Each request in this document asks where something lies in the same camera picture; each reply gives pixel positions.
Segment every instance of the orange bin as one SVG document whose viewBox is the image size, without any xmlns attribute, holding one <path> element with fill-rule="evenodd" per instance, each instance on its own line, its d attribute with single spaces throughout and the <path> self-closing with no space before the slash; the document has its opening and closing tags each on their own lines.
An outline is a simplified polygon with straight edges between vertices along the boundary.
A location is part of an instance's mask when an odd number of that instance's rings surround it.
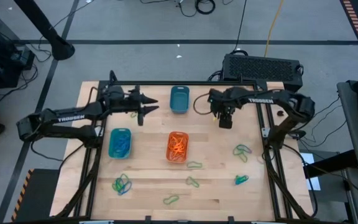
<svg viewBox="0 0 358 224">
<path fill-rule="evenodd" d="M 173 131 L 168 137 L 167 159 L 170 162 L 184 163 L 187 159 L 189 135 Z"/>
</svg>

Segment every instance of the orange and black hazard tape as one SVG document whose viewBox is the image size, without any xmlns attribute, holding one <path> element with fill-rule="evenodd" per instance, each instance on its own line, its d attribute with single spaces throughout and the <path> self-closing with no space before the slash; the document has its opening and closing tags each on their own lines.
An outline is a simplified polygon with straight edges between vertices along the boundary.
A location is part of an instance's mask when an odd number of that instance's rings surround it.
<svg viewBox="0 0 358 224">
<path fill-rule="evenodd" d="M 23 201 L 25 189 L 27 188 L 27 184 L 29 184 L 29 180 L 30 180 L 30 177 L 31 177 L 33 171 L 34 171 L 34 169 L 29 170 L 25 177 L 22 190 L 20 191 L 19 199 L 17 199 L 15 209 L 14 209 L 13 215 L 11 217 L 12 222 L 14 222 L 16 220 L 17 213 L 19 212 L 20 205 L 22 204 L 22 201 Z"/>
<path fill-rule="evenodd" d="M 352 6 L 351 2 L 347 1 L 347 0 L 343 1 L 343 3 L 345 5 L 348 15 L 350 16 L 350 18 L 352 20 L 354 28 L 356 28 L 356 32 L 358 35 L 358 18 L 357 18 L 356 13 L 354 12 L 353 6 Z"/>
</svg>

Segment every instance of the blue plastic container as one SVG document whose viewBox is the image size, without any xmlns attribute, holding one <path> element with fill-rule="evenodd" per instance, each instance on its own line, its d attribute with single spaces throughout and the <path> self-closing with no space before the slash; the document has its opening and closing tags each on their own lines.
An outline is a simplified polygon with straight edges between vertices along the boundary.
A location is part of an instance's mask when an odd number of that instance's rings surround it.
<svg viewBox="0 0 358 224">
<path fill-rule="evenodd" d="M 114 159 L 127 159 L 131 154 L 132 134 L 127 128 L 116 128 L 111 131 L 109 156 Z"/>
<path fill-rule="evenodd" d="M 170 107 L 175 114 L 184 114 L 189 109 L 190 90 L 187 86 L 174 86 L 171 89 Z"/>
</svg>

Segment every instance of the white paper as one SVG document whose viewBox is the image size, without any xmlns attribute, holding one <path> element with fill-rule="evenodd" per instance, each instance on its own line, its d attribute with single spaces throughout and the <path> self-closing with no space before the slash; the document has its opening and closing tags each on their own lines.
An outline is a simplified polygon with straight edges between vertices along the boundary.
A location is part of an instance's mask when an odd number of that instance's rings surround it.
<svg viewBox="0 0 358 224">
<path fill-rule="evenodd" d="M 303 159 L 305 162 L 312 164 L 314 163 L 314 158 L 312 153 L 301 153 Z M 318 182 L 318 177 L 313 177 L 311 180 L 311 184 L 313 185 L 314 190 L 321 190 L 320 183 Z M 310 183 L 308 180 L 306 180 L 306 184 L 308 186 L 308 189 L 311 190 Z"/>
</svg>

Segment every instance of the wooden tabletop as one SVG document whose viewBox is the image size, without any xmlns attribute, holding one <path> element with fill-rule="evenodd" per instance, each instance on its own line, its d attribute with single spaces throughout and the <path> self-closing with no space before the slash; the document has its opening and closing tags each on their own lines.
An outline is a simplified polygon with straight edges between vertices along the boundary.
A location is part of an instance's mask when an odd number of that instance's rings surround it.
<svg viewBox="0 0 358 224">
<path fill-rule="evenodd" d="M 83 82 L 77 106 L 86 104 L 92 86 L 98 87 L 98 82 Z M 282 83 L 269 83 L 268 86 L 282 88 Z M 136 118 L 131 118 L 129 114 L 108 117 L 92 219 L 144 220 L 146 215 L 151 215 L 153 220 L 225 221 L 228 216 L 233 216 L 236 221 L 273 221 L 267 171 L 261 158 L 263 147 L 255 104 L 247 104 L 243 109 L 236 110 L 232 129 L 222 129 L 218 127 L 218 121 L 213 120 L 213 115 L 199 115 L 191 106 L 197 96 L 207 93 L 210 88 L 224 91 L 228 86 L 188 86 L 190 109 L 180 115 L 170 110 L 171 87 L 140 87 L 146 96 L 158 100 L 160 106 L 145 117 L 143 126 L 138 126 Z M 127 91 L 133 86 L 122 88 Z M 209 111 L 205 98 L 197 101 L 197 109 Z M 278 110 L 279 106 L 272 105 L 277 124 L 285 118 L 276 115 Z M 268 126 L 265 111 L 264 117 Z M 90 124 L 90 121 L 73 122 L 76 127 L 85 124 Z M 114 128 L 129 128 L 132 132 L 132 152 L 128 159 L 118 160 L 108 156 L 110 133 Z M 174 164 L 166 160 L 168 135 L 172 131 L 188 133 L 188 161 L 202 162 L 202 169 L 188 169 L 186 164 Z M 79 140 L 68 140 L 65 156 L 80 144 Z M 232 154 L 238 144 L 245 144 L 252 149 L 246 163 Z M 286 139 L 285 144 L 298 149 L 296 141 L 290 138 Z M 58 213 L 77 190 L 84 154 L 85 149 L 78 151 L 63 166 L 51 215 Z M 281 150 L 281 155 L 289 191 L 303 209 L 312 214 L 300 158 L 286 149 Z M 118 196 L 111 185 L 123 173 L 132 181 L 132 188 L 128 193 Z M 249 180 L 235 185 L 236 175 L 248 175 Z M 189 176 L 198 181 L 199 188 L 186 185 Z M 180 199 L 165 205 L 163 199 L 171 195 L 178 195 Z M 279 190 L 278 198 L 284 217 Z M 87 199 L 88 191 L 83 199 L 82 214 L 85 213 Z"/>
</svg>

